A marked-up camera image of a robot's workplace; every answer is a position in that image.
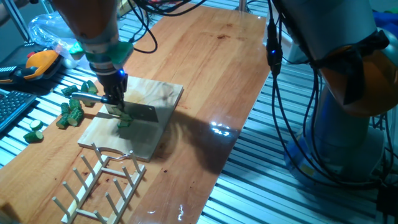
wooden tabletop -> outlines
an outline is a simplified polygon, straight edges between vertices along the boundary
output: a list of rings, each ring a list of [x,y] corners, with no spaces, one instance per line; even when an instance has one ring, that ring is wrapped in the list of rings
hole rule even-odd
[[[269,72],[265,25],[254,15],[199,7],[165,17],[152,28],[156,53],[133,53],[125,66],[129,75],[181,84],[185,91],[121,223],[196,223]],[[149,35],[136,45],[153,46]],[[95,153],[77,140],[100,107],[85,108],[77,128],[51,124],[41,143],[29,145],[0,169],[3,210],[21,223],[60,223],[63,213],[51,198],[68,206],[73,199],[62,182],[78,192],[81,184],[72,168],[83,178],[88,175],[80,155],[96,163]],[[121,166],[134,167],[121,161],[109,168]],[[111,213],[103,195],[109,192],[114,201],[120,197],[112,179],[100,177],[83,209]],[[98,222],[77,216],[75,223]]]

cucumber piece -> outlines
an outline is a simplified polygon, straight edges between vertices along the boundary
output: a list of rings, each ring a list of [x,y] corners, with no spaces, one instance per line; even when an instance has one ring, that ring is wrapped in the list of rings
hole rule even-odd
[[[83,82],[83,84],[81,84],[81,89],[80,91],[82,91],[83,93],[88,93],[88,85],[87,82]]]
[[[131,122],[132,118],[130,117],[130,115],[122,112],[122,114],[120,115],[120,120],[126,121],[126,122]]]
[[[32,131],[25,134],[24,139],[28,143],[38,142],[43,139],[43,134],[40,131]]]
[[[120,115],[123,114],[123,112],[117,106],[113,106],[112,109],[113,109],[113,114],[114,115],[120,116]]]
[[[83,84],[81,85],[81,89],[80,89],[80,91],[82,91],[83,93],[88,93],[88,85],[87,85],[87,82],[83,82]],[[90,101],[85,101],[85,100],[82,100],[81,101],[85,106],[94,106],[95,105],[95,103],[93,103],[93,102],[90,102]]]
[[[75,108],[81,109],[80,101],[78,101],[76,99],[70,99],[69,100],[69,107],[70,107],[71,111],[73,111]]]
[[[72,93],[79,91],[76,85],[68,86],[61,90],[65,96],[70,96]]]
[[[88,92],[91,92],[91,91],[95,92],[95,93],[98,92],[97,87],[94,85],[94,83],[91,80],[87,81],[87,85],[88,85]]]
[[[61,114],[70,114],[70,108],[68,103],[62,103],[61,104]]]
[[[120,123],[118,124],[118,128],[126,128],[126,127],[130,127],[130,122],[121,120]]]
[[[68,123],[73,127],[78,126],[80,121],[83,120],[84,114],[85,113],[81,108],[73,109],[72,113],[68,116]]]
[[[87,106],[87,107],[92,107],[92,106],[94,106],[94,104],[95,103],[93,103],[93,102],[87,102],[87,101],[85,101],[85,100],[82,100],[81,101],[85,106]]]
[[[69,126],[68,117],[69,117],[69,114],[63,115],[60,118],[60,120],[55,123],[55,125],[57,125],[57,127],[60,129],[67,128]]]
[[[39,120],[34,120],[30,123],[30,128],[33,131],[38,131],[43,128],[43,122]]]

cucumber slice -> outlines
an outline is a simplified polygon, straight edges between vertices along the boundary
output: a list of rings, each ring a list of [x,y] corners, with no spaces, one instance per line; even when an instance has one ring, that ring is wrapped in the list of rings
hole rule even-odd
[[[79,91],[76,85],[68,86],[61,90],[65,96],[70,96],[72,93]]]
[[[88,93],[88,85],[87,82],[83,82],[83,84],[81,84],[81,89],[80,91],[82,91],[83,93]]]
[[[70,114],[70,108],[69,108],[69,104],[68,103],[62,103],[61,104],[61,114],[62,115]]]
[[[123,112],[117,106],[113,106],[112,109],[113,109],[113,114],[115,115],[120,116],[123,114]]]
[[[80,108],[73,109],[72,113],[68,116],[68,123],[73,127],[79,125],[80,121],[83,120],[84,111]]]
[[[81,109],[80,101],[78,101],[76,99],[70,99],[69,100],[69,107],[70,107],[71,111],[73,111],[75,108]]]
[[[55,125],[57,125],[57,127],[60,128],[60,129],[67,128],[69,126],[68,117],[69,117],[69,114],[63,115],[60,118],[60,120],[57,121],[57,123],[55,123]]]
[[[83,84],[81,85],[80,91],[82,91],[83,93],[88,93],[88,85],[87,85],[87,82],[83,82]],[[89,102],[89,101],[85,101],[85,100],[82,100],[81,102],[82,102],[85,106],[89,106],[89,107],[95,105],[95,103]]]
[[[38,131],[43,128],[43,122],[39,120],[34,120],[30,123],[30,128],[33,131]]]
[[[38,142],[43,139],[43,134],[40,131],[32,131],[25,134],[24,139],[28,143]]]
[[[97,87],[94,85],[94,83],[91,80],[87,81],[87,85],[88,85],[88,92],[91,92],[91,91],[95,92],[95,93],[98,92]]]
[[[130,117],[130,115],[122,112],[122,114],[120,115],[120,120],[131,122],[132,118]]]

cutting board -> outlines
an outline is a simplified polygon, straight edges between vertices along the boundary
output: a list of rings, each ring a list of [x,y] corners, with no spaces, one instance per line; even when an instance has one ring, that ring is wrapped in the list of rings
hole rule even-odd
[[[104,105],[79,139],[79,146],[91,149],[94,142],[123,154],[133,150],[138,159],[150,161],[182,91],[181,85],[129,77],[124,100],[154,106],[159,122],[134,120],[130,127],[118,128],[120,120]]]

knife blade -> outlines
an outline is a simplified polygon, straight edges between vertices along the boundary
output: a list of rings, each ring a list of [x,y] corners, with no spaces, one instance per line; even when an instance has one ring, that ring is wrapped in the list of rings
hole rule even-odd
[[[109,101],[105,96],[97,96],[89,93],[72,93],[72,98],[76,100],[84,100],[93,103],[103,103],[105,104],[109,114],[120,115],[115,110],[115,108],[118,108],[118,106],[109,104]],[[157,118],[156,109],[154,106],[124,101],[123,112],[128,114],[132,119],[148,121],[148,122],[156,122],[156,123],[159,122]]]

